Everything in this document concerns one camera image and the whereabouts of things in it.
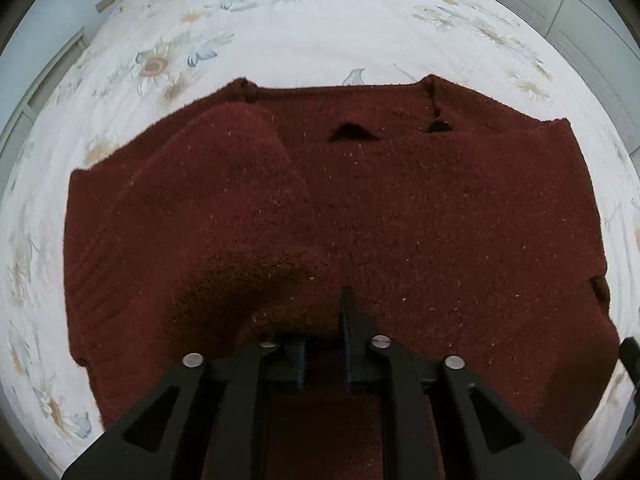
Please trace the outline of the white wardrobe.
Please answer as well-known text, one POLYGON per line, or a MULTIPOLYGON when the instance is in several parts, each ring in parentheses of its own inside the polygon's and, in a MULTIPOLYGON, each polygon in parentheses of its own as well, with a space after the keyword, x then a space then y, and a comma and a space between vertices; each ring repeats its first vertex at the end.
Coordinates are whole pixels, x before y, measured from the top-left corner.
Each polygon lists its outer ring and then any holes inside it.
POLYGON ((582 77, 628 154, 639 154, 639 46, 608 0, 497 0, 582 77))

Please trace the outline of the left wall socket plate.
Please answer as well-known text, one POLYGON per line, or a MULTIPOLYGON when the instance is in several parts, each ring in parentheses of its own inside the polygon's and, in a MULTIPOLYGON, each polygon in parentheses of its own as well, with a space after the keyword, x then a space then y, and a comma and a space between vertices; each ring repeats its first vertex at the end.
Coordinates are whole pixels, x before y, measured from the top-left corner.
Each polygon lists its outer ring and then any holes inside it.
POLYGON ((104 12, 106 9, 108 9, 115 2, 116 2, 116 0, 100 0, 96 4, 96 12, 98 12, 98 13, 104 12))

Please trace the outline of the dark red knit sweater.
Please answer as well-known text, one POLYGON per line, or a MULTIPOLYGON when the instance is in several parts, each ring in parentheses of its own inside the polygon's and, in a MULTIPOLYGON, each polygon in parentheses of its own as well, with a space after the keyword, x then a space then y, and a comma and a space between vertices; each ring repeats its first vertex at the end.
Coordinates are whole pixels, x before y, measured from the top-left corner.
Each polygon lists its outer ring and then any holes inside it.
POLYGON ((415 356, 455 354, 568 459, 617 360, 600 214, 570 124, 429 76, 239 79, 70 176, 70 352, 104 432, 180 364, 301 341, 264 479, 386 479, 346 382, 341 292, 415 356))

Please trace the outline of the white radiator cover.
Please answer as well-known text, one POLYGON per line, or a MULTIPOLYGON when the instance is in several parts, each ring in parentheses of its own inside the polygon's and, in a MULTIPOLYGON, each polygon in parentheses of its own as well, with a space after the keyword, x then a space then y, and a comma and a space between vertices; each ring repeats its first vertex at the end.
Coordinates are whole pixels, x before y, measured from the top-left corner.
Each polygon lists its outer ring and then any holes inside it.
POLYGON ((1 133, 1 188, 6 187, 18 153, 26 142, 44 104, 70 68, 86 50, 85 31, 81 28, 48 64, 40 70, 18 101, 1 133))

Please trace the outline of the floral white bed cover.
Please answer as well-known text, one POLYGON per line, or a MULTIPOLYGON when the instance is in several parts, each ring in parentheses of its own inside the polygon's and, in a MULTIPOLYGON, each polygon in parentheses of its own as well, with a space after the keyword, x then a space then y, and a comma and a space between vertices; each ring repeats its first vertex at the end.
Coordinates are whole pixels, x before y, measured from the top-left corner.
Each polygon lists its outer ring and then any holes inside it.
POLYGON ((639 154, 564 56, 497 0, 35 0, 1 44, 1 132, 79 29, 1 189, 1 409, 34 477, 101 432, 70 357, 62 235, 70 173, 238 77, 270 87, 401 84, 436 74, 541 119, 565 117, 592 175, 622 337, 639 333, 639 154))

